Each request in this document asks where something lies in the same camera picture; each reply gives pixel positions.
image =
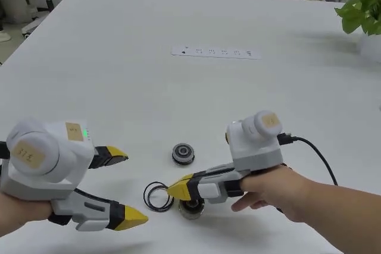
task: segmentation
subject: chair leg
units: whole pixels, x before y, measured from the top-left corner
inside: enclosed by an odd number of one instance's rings
[[[52,1],[52,0],[46,0],[46,4],[47,4],[47,6],[48,6],[48,10],[49,10],[49,12],[52,12],[53,9],[54,9],[53,1]]]

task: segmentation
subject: power strip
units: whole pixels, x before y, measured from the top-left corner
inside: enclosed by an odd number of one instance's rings
[[[212,58],[233,58],[233,59],[260,59],[261,56],[253,50],[233,49],[233,48],[201,48],[190,46],[172,47],[174,56],[212,57]]]

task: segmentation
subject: black cable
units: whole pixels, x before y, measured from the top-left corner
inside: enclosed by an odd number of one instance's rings
[[[148,188],[152,185],[157,185],[157,186],[154,186],[149,192],[148,194],[146,195],[146,192],[148,190]],[[154,206],[152,203],[151,203],[151,195],[156,192],[157,190],[167,190],[168,187],[163,184],[162,182],[160,181],[153,181],[152,183],[150,183],[148,186],[145,187],[144,189],[144,192],[143,192],[143,199],[144,199],[144,203],[145,205],[152,211],[155,211],[155,212],[166,212],[166,211],[169,211],[170,208],[173,206],[173,203],[174,203],[174,198],[171,197],[170,195],[168,195],[168,199],[167,201],[165,202],[165,204],[163,206]]]
[[[329,175],[331,176],[332,178],[332,181],[333,181],[333,184],[338,186],[338,181],[336,180],[336,177],[330,167],[330,165],[328,164],[327,160],[324,158],[323,154],[319,151],[319,149],[316,148],[315,145],[313,145],[310,141],[308,141],[307,139],[304,139],[302,137],[295,137],[295,136],[292,136],[292,140],[293,141],[301,141],[301,142],[304,142],[306,143],[309,147],[311,147],[312,149],[314,149],[314,151],[316,152],[316,154],[320,157],[320,159],[323,161],[324,165],[326,166],[328,172],[329,172]]]
[[[335,177],[330,165],[328,164],[327,160],[324,158],[323,154],[321,154],[319,149],[317,149],[316,146],[313,145],[310,141],[308,141],[307,139],[304,139],[303,137],[291,136],[291,134],[289,134],[289,133],[281,133],[277,136],[277,138],[278,138],[278,142],[279,142],[280,146],[291,144],[295,141],[301,141],[301,142],[306,143],[309,147],[311,147],[316,152],[316,154],[323,161],[324,165],[326,166],[326,168],[329,172],[329,175],[332,178],[333,184],[338,186],[338,181],[336,180],[336,177]]]

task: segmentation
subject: black rubber ring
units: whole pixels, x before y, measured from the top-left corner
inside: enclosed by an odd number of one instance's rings
[[[152,186],[153,184],[157,184],[157,186],[154,186],[151,190],[149,190],[148,194],[146,195],[148,188],[150,186]],[[163,206],[154,206],[151,203],[151,195],[153,194],[153,192],[155,192],[157,190],[167,190],[167,189],[168,189],[168,187],[160,181],[154,181],[154,182],[150,183],[148,186],[145,187],[144,192],[143,192],[143,199],[144,199],[145,205],[150,210],[155,211],[155,212],[169,211],[170,208],[172,207],[173,203],[174,203],[174,198],[171,198],[170,195],[168,195],[168,199]]]

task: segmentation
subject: black wire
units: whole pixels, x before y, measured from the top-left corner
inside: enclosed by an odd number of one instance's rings
[[[315,145],[313,145],[310,141],[308,141],[307,139],[304,139],[302,137],[292,137],[292,140],[293,141],[301,141],[301,142],[304,142],[306,143],[309,147],[311,147],[312,149],[314,149],[314,151],[316,152],[316,154],[320,157],[320,159],[323,161],[324,165],[326,166],[328,172],[329,172],[329,175],[331,176],[332,178],[332,181],[333,181],[333,184],[338,186],[338,181],[336,180],[336,177],[330,167],[330,165],[328,164],[327,160],[324,158],[323,154],[320,153],[320,151],[316,148]]]
[[[151,190],[149,190],[148,194],[146,195],[146,192],[148,190],[148,188],[152,185],[157,185],[157,186],[154,186]],[[170,208],[173,206],[173,203],[174,203],[174,197],[171,198],[170,195],[168,195],[168,199],[167,201],[165,202],[165,204],[163,206],[154,206],[152,203],[151,203],[151,195],[156,192],[157,190],[167,190],[168,187],[163,184],[162,182],[160,181],[153,181],[152,183],[150,183],[148,186],[145,187],[144,189],[144,192],[143,192],[143,199],[144,199],[144,203],[145,205],[152,211],[155,211],[155,212],[166,212],[166,211],[169,211]]]

